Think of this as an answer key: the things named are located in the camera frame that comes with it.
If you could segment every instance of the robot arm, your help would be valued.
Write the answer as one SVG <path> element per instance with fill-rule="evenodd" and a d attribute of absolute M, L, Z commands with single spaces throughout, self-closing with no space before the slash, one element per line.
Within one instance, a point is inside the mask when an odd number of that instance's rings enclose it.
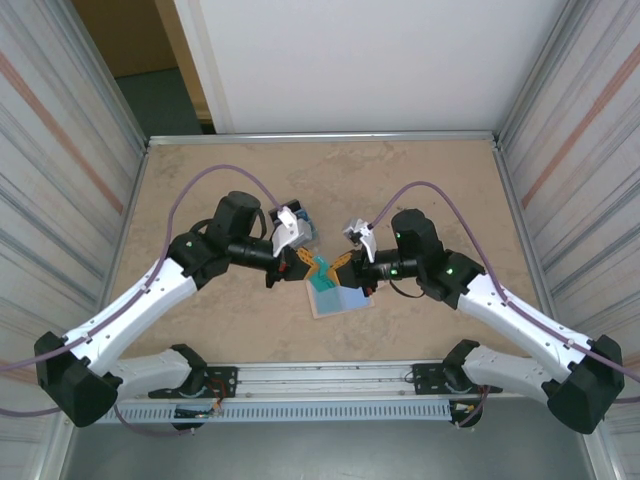
<path fill-rule="evenodd" d="M 231 192 L 212 219 L 198 222 L 169 246 L 162 267 L 147 287 L 155 265 L 106 309 L 58 338 L 51 332 L 35 344 L 40 355 L 85 339 L 70 351 L 37 364 L 38 383 L 77 426 L 102 417 L 116 402 L 160 388 L 198 391 L 206 362 L 185 345 L 159 355 L 118 361 L 120 355 L 167 310 L 224 274 L 231 263 L 265 272 L 271 288 L 279 280 L 301 280 L 310 269 L 303 249 L 292 246 L 308 238 L 309 225 L 287 207 L 278 212 L 273 240 L 251 237 L 260 203 L 251 195 Z M 144 294 L 111 323 L 140 290 Z M 104 325 L 95 332 L 96 327 Z"/>
<path fill-rule="evenodd" d="M 404 210 L 394 216 L 391 226 L 398 248 L 375 252 L 373 261 L 375 239 L 372 233 L 362 233 L 363 225 L 362 220 L 352 220 L 345 228 L 345 236 L 363 248 L 334 264 L 342 286 L 362 288 L 370 295 L 379 281 L 415 278 L 426 296 L 481 320 L 532 356 L 505 355 L 464 340 L 443 362 L 447 379 L 456 390 L 464 390 L 470 383 L 499 387 L 546 403 L 575 431 L 591 433 L 595 429 L 624 387 L 621 373 L 559 341 L 503 303 L 484 268 L 466 255 L 445 250 L 433 222 L 421 211 Z M 511 303 L 567 338 L 568 343 L 622 363 L 620 347 L 609 337 L 594 341 L 503 290 Z"/>

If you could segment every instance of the beige table surface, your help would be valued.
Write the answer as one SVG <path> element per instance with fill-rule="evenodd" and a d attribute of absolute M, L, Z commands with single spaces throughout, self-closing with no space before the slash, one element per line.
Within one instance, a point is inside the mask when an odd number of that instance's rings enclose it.
<path fill-rule="evenodd" d="M 248 169 L 280 201 L 300 199 L 320 231 L 320 253 L 329 262 L 350 249 L 345 221 L 369 221 L 403 185 L 429 180 L 443 188 L 465 215 L 501 281 L 535 302 L 491 148 L 486 141 L 365 143 L 278 143 L 156 146 L 135 207 L 114 295 L 125 291 L 150 267 L 162 246 L 167 213 L 182 187 L 217 163 Z M 234 172 L 203 178 L 182 202 L 174 235 L 213 215 L 230 190 L 266 197 Z M 462 227 L 435 192 L 405 194 L 376 230 L 378 248 L 395 243 L 389 223 L 402 208 L 420 208 L 436 224 L 446 248 L 479 261 Z M 418 292 L 413 280 L 400 286 Z M 507 353 L 519 350 L 479 321 L 442 303 L 406 299 L 388 286 L 374 296 L 375 307 L 314 319 L 304 282 L 264 287 L 264 274 L 231 266 L 197 295 L 159 319 L 126 352 L 158 353 L 187 343 L 209 362 L 351 361 L 432 359 L 445 356 L 462 338 Z"/>

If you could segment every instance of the white wall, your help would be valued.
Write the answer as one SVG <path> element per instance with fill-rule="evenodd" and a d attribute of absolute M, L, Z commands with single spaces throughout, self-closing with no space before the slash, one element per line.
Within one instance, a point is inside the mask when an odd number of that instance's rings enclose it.
<path fill-rule="evenodd" d="M 497 128 L 566 0 L 176 0 L 220 133 Z"/>

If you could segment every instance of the white panel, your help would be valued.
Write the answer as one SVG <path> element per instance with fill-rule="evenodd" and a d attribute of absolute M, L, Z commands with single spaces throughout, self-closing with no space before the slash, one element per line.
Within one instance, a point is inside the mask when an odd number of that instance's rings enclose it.
<path fill-rule="evenodd" d="M 176 0 L 221 133 L 494 129 L 565 0 Z"/>

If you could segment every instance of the corrugated metal wall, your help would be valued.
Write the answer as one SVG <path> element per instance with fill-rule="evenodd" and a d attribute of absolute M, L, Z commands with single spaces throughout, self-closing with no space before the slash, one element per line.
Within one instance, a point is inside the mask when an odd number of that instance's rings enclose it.
<path fill-rule="evenodd" d="M 576 3 L 502 142 L 560 320 L 610 335 L 640 370 L 640 2 Z M 608 423 L 640 478 L 640 406 L 614 407 Z"/>
<path fill-rule="evenodd" d="M 93 315 L 143 139 L 65 1 L 0 2 L 0 363 Z M 44 408 L 34 368 L 0 375 L 0 406 Z M 0 417 L 0 478 L 31 478 L 50 418 Z"/>

